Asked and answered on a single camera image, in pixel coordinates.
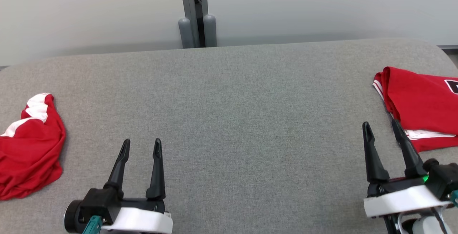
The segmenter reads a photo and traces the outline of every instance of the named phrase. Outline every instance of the white trim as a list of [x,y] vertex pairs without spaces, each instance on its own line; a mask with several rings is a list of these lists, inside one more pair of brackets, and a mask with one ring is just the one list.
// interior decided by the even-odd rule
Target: white trim
[[449,84],[447,81],[453,81],[453,82],[458,82],[458,81],[453,80],[453,79],[445,79],[445,80],[444,80],[445,84],[448,86],[448,89],[450,89],[450,92],[452,92],[452,93],[458,95],[457,93],[455,93],[455,92],[452,90],[452,87],[450,86],[450,84]]
[[0,136],[9,136],[13,137],[16,133],[16,130],[19,126],[26,123],[28,120],[41,120],[43,123],[48,119],[48,105],[44,103],[44,99],[48,93],[41,93],[35,95],[27,101],[28,108],[25,109],[26,113],[30,115],[29,118],[23,118],[21,120],[11,123],[11,125],[6,129],[5,133]]
[[374,83],[378,86],[378,89],[380,89],[380,91],[383,93],[383,87],[382,87],[381,83],[376,79],[374,79]]
[[449,204],[449,200],[438,200],[425,185],[419,185],[376,198],[365,198],[364,210],[367,217],[374,217]]
[[440,133],[430,130],[404,130],[410,140],[419,140],[422,138],[434,138],[434,137],[455,137],[456,135],[451,133]]
[[129,232],[171,234],[173,220],[170,213],[158,213],[138,208],[121,208],[112,225],[104,225],[102,229]]
[[377,84],[374,82],[372,85],[374,86],[375,90],[377,90],[377,92],[378,92],[378,94],[380,95],[381,99],[382,99],[383,101],[385,101],[385,99],[383,98],[382,92],[380,91],[380,89],[378,89]]

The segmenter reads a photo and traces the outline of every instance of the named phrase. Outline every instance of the folded red shirt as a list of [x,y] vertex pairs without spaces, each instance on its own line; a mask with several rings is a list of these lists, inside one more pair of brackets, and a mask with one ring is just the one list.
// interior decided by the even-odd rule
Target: folded red shirt
[[62,175],[65,128],[51,94],[28,100],[21,120],[0,136],[0,200],[24,198]]
[[458,146],[458,78],[386,67],[373,86],[418,152]]

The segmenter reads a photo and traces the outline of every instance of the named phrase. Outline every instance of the white wall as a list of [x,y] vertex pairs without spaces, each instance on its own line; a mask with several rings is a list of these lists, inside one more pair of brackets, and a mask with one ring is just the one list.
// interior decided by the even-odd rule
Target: white wall
[[181,48],[182,0],[0,0],[0,66]]
[[458,0],[208,0],[218,46],[412,37],[458,45]]

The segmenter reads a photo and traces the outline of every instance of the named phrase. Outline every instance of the metal frame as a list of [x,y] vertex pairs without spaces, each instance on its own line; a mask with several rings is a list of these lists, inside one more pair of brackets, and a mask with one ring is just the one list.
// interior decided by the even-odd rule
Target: metal frame
[[208,14],[208,0],[202,0],[203,28],[205,31],[205,46],[216,47],[216,18]]
[[182,40],[183,48],[196,48],[196,47],[199,47],[200,44],[199,44],[198,20],[197,20],[197,16],[196,16],[196,6],[194,4],[194,0],[183,0],[183,7],[185,9],[185,17],[189,20],[189,25],[187,23],[185,23],[183,25],[183,22],[185,22],[185,19],[180,19],[179,20],[179,22],[181,22],[181,25],[179,23],[180,32],[182,31],[183,26],[185,27],[185,32],[186,32],[186,33],[182,33],[181,36],[182,37],[183,37],[183,35],[188,36],[188,33],[189,33],[188,27],[190,27],[190,32],[193,34],[193,37],[192,37],[193,38],[193,42],[192,42],[193,46],[189,47],[188,41],[187,40]]

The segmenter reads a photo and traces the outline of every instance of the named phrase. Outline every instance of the gray table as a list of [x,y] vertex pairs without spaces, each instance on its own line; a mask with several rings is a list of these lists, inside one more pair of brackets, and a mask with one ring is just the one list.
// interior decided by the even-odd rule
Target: gray table
[[[55,96],[62,177],[0,202],[0,233],[65,233],[68,203],[101,188],[125,138],[126,197],[143,197],[162,139],[174,233],[385,233],[367,219],[361,124],[392,177],[404,162],[372,88],[384,66],[458,76],[418,40],[253,45],[50,58],[0,72],[0,129],[28,98]],[[421,154],[458,162],[456,148]],[[458,211],[445,214],[458,232]]]

